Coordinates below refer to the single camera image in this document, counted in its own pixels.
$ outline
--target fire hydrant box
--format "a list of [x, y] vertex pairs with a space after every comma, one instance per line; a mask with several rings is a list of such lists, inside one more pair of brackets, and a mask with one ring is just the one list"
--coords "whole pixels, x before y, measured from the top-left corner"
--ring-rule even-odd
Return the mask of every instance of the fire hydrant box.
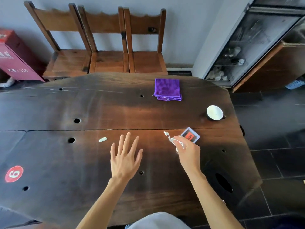
[[16, 80], [41, 80], [46, 65], [15, 31], [0, 28], [0, 68]]

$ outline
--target red circular sticker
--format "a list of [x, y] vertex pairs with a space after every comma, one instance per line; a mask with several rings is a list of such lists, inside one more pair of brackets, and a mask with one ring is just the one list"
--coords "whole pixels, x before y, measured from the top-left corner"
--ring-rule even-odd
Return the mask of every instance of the red circular sticker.
[[5, 181], [6, 182], [15, 182], [19, 178], [21, 178], [23, 173], [23, 168], [19, 165], [14, 166], [8, 170], [8, 172], [5, 175]]

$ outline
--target hand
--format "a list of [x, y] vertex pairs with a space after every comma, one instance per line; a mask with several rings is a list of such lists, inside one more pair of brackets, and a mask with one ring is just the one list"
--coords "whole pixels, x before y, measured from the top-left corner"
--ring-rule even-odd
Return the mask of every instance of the hand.
[[174, 136], [174, 144], [179, 153], [180, 163], [186, 174], [201, 173], [200, 170], [200, 147], [182, 136]]
[[112, 177], [117, 177], [127, 182], [135, 175], [135, 173], [139, 169], [143, 154], [143, 149], [140, 149], [137, 158], [135, 160], [135, 150], [138, 145], [139, 136], [135, 138], [132, 147], [128, 153], [127, 150], [129, 146], [129, 139], [130, 139], [130, 132], [127, 133], [125, 141], [124, 141], [124, 135], [121, 135], [117, 155], [115, 152], [115, 143], [112, 144], [110, 150]]

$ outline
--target wooden table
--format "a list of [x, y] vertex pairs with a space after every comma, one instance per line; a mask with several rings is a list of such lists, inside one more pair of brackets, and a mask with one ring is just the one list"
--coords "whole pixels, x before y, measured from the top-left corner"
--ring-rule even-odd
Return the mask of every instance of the wooden table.
[[[195, 77], [180, 79], [182, 101], [152, 96], [154, 74], [95, 73], [0, 94], [0, 205], [42, 222], [75, 228], [105, 189], [110, 146], [121, 134], [139, 135], [139, 173], [128, 183], [110, 225], [132, 223], [166, 211], [190, 226], [206, 223], [174, 145], [164, 135], [187, 127], [201, 137], [201, 169], [235, 209], [261, 184], [226, 89]], [[209, 105], [225, 119], [210, 121]], [[102, 137], [108, 140], [98, 142]], [[4, 181], [20, 165], [20, 179]], [[224, 177], [230, 188], [220, 184]]]

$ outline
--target chair backrest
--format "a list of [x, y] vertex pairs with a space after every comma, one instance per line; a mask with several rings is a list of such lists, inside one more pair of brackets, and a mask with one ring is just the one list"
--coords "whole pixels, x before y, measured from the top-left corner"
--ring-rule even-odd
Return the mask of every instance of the chair backrest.
[[132, 34], [158, 34], [157, 52], [162, 52], [162, 43], [165, 28], [166, 9], [162, 9], [160, 15], [138, 17], [131, 15], [129, 8], [124, 8], [126, 37], [128, 53], [132, 53]]
[[119, 7], [118, 13], [113, 15], [108, 15], [103, 12], [99, 14], [90, 14], [85, 11], [85, 8], [82, 5], [78, 6], [78, 11], [80, 13], [92, 52], [97, 52], [93, 33], [121, 34], [123, 51], [124, 53], [128, 52], [123, 7]]
[[79, 32], [87, 51], [91, 51], [76, 5], [70, 3], [68, 12], [52, 9], [51, 11], [36, 9], [31, 1], [24, 2], [25, 7], [55, 51], [60, 47], [54, 40], [50, 30]]

